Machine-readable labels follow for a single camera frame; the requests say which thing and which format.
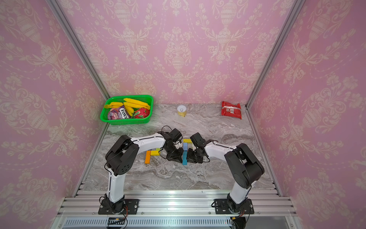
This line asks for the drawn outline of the teal block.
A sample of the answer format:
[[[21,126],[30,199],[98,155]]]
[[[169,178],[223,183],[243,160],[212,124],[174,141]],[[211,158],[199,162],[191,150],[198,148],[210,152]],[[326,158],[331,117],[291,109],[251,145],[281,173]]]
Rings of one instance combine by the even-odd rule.
[[[184,166],[186,166],[188,164],[188,161],[187,161],[187,151],[184,151],[183,152],[183,155],[182,155],[182,164]]]

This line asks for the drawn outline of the yellow-green long block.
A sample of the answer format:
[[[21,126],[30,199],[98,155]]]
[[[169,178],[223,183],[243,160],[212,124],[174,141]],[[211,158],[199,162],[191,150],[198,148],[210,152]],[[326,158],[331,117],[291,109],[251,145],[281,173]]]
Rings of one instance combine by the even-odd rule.
[[[189,143],[189,144],[191,144],[191,143],[192,143],[191,139],[183,139],[183,142],[184,142],[184,143]]]

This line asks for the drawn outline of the small yellow block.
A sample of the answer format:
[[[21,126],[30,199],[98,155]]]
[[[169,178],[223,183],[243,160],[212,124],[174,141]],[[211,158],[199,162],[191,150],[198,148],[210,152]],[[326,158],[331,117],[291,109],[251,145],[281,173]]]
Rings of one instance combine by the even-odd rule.
[[[151,156],[159,156],[160,155],[160,151],[159,150],[152,150],[151,151]]]

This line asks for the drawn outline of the orange block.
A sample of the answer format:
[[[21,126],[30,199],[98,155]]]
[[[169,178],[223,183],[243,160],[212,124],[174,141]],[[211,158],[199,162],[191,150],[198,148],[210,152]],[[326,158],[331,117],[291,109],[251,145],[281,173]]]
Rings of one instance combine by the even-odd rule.
[[[151,151],[147,151],[146,152],[146,156],[145,156],[145,164],[150,164],[150,160],[151,160]]]

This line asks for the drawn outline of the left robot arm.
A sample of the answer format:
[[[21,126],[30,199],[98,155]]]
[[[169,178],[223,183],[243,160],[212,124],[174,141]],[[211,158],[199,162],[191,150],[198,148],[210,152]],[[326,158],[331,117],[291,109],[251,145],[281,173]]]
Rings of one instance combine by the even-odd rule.
[[[167,160],[182,162],[183,149],[177,148],[175,145],[182,139],[182,134],[177,129],[173,129],[171,132],[159,131],[144,137],[130,138],[122,135],[105,156],[104,168],[109,172],[109,184],[107,192],[100,198],[98,214],[135,214],[135,210],[129,210],[125,200],[124,184],[126,174],[131,170],[137,155],[159,148],[167,152]]]

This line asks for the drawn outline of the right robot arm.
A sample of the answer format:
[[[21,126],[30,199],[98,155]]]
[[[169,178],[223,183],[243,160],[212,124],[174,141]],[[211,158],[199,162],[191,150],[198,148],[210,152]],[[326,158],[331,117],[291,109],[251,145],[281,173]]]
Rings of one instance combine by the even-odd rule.
[[[254,214],[254,207],[248,194],[255,182],[265,173],[265,169],[251,149],[244,143],[238,146],[219,144],[213,140],[191,138],[195,149],[188,149],[187,161],[190,163],[203,163],[204,157],[221,159],[228,164],[234,179],[234,186],[224,206],[221,207],[217,200],[214,207],[218,214],[225,214],[230,211],[233,214],[249,215]]]

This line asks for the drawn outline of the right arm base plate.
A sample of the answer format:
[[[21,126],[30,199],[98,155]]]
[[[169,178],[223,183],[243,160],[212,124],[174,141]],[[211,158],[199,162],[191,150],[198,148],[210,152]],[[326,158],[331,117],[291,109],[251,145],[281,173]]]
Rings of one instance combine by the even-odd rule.
[[[249,198],[240,204],[236,204],[233,200],[215,199],[211,207],[215,208],[216,214],[254,214],[252,200]]]

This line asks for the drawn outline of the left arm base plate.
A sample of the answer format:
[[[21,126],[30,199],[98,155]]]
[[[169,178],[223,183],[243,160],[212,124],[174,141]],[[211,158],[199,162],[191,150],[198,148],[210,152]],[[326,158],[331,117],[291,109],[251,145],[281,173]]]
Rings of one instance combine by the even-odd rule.
[[[98,210],[99,215],[136,215],[139,208],[139,199],[123,199],[111,203],[108,199],[102,200]]]

